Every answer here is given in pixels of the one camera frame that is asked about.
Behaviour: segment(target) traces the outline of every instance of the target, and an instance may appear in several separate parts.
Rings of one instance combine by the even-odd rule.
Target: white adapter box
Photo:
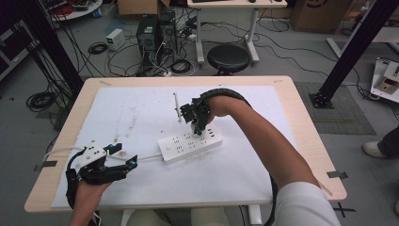
[[[126,39],[121,29],[115,29],[106,37],[106,41],[110,50],[117,51],[126,42]]]
[[[192,133],[179,134],[158,140],[162,156],[167,164],[174,163],[222,144],[222,136],[209,124],[201,136]]]

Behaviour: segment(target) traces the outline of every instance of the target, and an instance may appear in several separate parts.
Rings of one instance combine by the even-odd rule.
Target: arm
[[[111,185],[111,183],[100,186],[91,186],[81,180],[78,184],[76,201],[70,220],[70,226],[87,226],[93,217],[103,192]]]
[[[215,116],[230,115],[243,130],[263,165],[279,188],[292,182],[308,182],[319,186],[305,159],[273,124],[243,101],[227,96],[207,100],[211,122]]]

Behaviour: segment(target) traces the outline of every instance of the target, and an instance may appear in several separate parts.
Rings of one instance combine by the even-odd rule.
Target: robotic hand
[[[202,131],[205,130],[211,111],[210,107],[206,104],[206,100],[215,96],[230,96],[250,105],[241,94],[231,89],[211,89],[202,93],[199,98],[192,99],[191,105],[186,104],[180,107],[185,122],[189,123],[192,121],[191,127],[195,135],[200,136]]]
[[[120,151],[121,143],[117,145],[108,145],[105,148],[98,147],[94,141],[85,147],[85,149],[74,155],[68,163],[67,171],[65,172],[68,181],[67,199],[68,204],[73,209],[77,184],[79,177],[90,185],[102,185],[126,178],[128,172],[137,167],[137,155],[127,160],[124,165],[107,167],[104,165],[106,156]],[[71,169],[73,160],[83,155],[77,167],[80,167],[79,173],[75,169]]]

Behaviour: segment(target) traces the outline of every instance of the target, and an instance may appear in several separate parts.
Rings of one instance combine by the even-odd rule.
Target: person's right arm
[[[245,102],[227,96],[207,100],[210,120],[230,115],[243,130],[263,165],[279,188],[292,182],[308,182],[319,186],[305,159],[285,136]]]

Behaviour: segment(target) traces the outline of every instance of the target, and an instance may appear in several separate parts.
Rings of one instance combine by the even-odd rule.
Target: stool
[[[235,45],[218,45],[208,53],[208,62],[218,69],[217,75],[241,72],[249,64],[247,51]]]

